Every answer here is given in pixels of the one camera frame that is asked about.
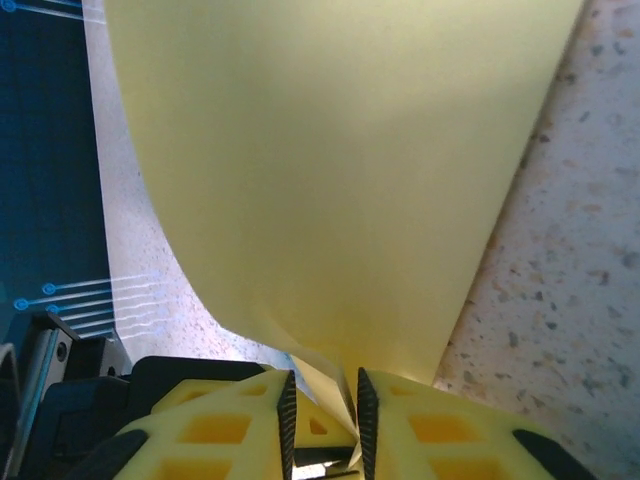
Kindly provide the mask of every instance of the granite surface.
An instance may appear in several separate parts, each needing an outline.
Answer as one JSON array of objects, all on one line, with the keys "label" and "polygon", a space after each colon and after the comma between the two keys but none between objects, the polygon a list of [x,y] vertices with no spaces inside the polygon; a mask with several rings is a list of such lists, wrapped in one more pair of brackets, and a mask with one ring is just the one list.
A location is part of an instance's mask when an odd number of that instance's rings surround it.
[{"label": "granite surface", "polygon": [[[118,330],[133,359],[290,366],[222,329],[191,291],[144,190],[106,29],[86,30]],[[545,112],[436,386],[549,427],[601,479],[638,479],[640,0],[591,3]]]}]

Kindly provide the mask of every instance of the yellow paper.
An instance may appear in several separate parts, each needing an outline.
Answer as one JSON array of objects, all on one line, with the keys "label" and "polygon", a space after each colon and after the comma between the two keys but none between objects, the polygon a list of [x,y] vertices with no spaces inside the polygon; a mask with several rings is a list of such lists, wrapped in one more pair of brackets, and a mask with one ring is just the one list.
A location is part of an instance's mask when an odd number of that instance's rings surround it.
[{"label": "yellow paper", "polygon": [[108,1],[145,182],[213,316],[341,418],[341,367],[431,382],[581,5]]}]

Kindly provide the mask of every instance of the speckled countertop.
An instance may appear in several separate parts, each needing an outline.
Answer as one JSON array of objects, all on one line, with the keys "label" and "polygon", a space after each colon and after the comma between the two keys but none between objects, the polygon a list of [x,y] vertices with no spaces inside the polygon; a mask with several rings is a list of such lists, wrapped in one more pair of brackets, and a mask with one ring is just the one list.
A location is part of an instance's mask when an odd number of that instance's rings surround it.
[{"label": "speckled countertop", "polygon": [[[106,30],[86,26],[112,275],[144,275],[115,293],[133,359],[289,366],[191,291],[139,177]],[[640,479],[640,0],[589,7],[436,385],[548,426],[603,480]]]},{"label": "speckled countertop", "polygon": [[640,1],[595,1],[559,72],[437,385],[640,479]]}]

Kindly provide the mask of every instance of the paper sheet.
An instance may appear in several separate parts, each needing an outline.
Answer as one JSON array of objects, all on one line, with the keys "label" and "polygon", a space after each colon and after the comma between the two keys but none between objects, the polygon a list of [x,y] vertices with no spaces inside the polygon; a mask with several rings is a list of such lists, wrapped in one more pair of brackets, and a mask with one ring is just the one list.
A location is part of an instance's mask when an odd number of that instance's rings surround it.
[{"label": "paper sheet", "polygon": [[212,315],[303,360],[345,422],[341,368],[431,382],[581,5],[106,2],[147,188]]}]

